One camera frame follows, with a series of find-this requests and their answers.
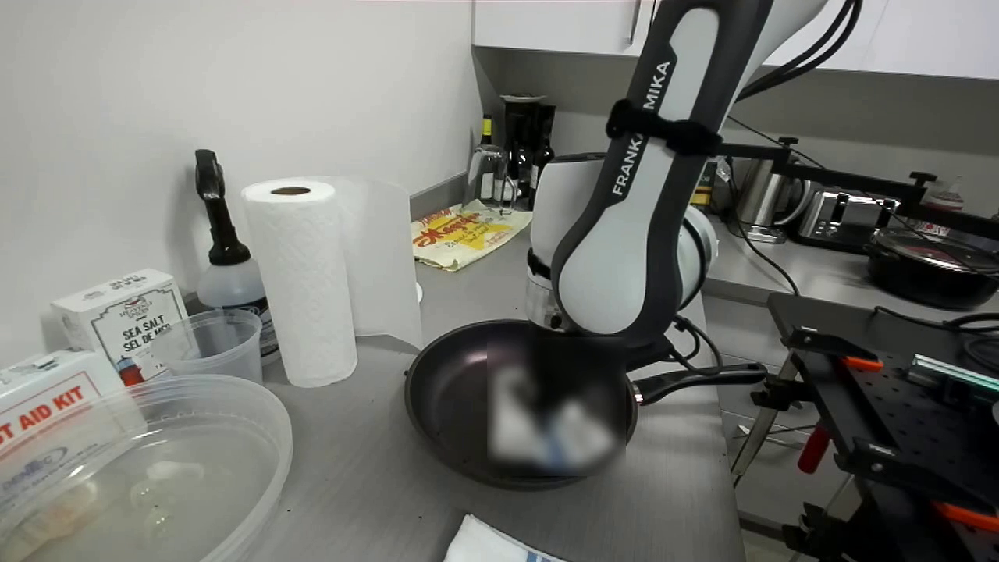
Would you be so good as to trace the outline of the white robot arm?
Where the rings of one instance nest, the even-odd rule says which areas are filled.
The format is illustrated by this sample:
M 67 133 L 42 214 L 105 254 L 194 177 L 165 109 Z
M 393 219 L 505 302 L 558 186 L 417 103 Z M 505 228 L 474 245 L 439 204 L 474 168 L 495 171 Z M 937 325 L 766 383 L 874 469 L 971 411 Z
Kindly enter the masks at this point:
M 721 122 L 753 72 L 826 0 L 661 0 L 587 207 L 554 245 L 564 332 L 541 329 L 512 397 L 538 430 L 584 386 L 666 356 L 679 312 L 678 237 Z

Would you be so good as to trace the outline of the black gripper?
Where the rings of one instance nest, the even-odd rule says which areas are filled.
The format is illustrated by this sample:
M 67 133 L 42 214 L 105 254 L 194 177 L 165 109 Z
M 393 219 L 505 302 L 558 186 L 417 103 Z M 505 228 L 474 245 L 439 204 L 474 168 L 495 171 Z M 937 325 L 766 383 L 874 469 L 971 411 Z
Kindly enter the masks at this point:
M 576 401 L 591 383 L 620 377 L 667 356 L 666 340 L 643 346 L 604 346 L 579 335 L 528 332 L 524 371 L 512 377 L 512 397 L 538 420 L 541 434 L 564 430 L 576 420 Z

